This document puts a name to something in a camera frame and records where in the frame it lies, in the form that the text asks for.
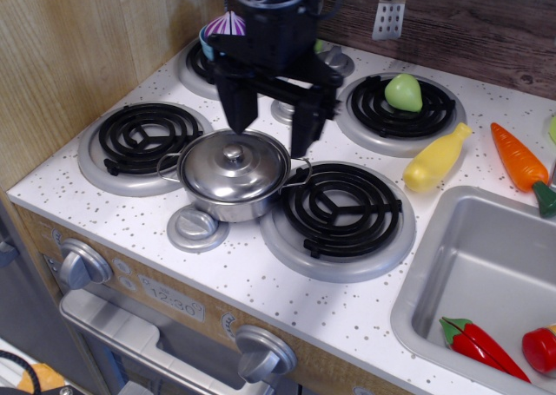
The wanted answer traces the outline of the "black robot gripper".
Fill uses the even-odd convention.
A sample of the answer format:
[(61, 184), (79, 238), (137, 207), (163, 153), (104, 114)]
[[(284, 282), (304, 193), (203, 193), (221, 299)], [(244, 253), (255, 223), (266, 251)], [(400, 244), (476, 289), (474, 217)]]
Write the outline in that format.
[(229, 127), (242, 134), (258, 117), (259, 94), (295, 106), (290, 154), (304, 157), (334, 117), (342, 76), (314, 52), (321, 0), (236, 0), (246, 22), (244, 36), (213, 34), (215, 85)]

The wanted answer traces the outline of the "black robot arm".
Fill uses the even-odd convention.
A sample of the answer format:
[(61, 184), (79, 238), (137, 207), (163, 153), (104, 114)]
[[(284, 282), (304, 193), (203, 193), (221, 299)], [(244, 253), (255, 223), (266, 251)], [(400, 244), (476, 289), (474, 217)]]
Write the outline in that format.
[(258, 116), (257, 96), (293, 106), (290, 154), (301, 158), (335, 116), (342, 75), (315, 53), (319, 0), (236, 0), (243, 36), (213, 34), (215, 86), (229, 127), (240, 134)]

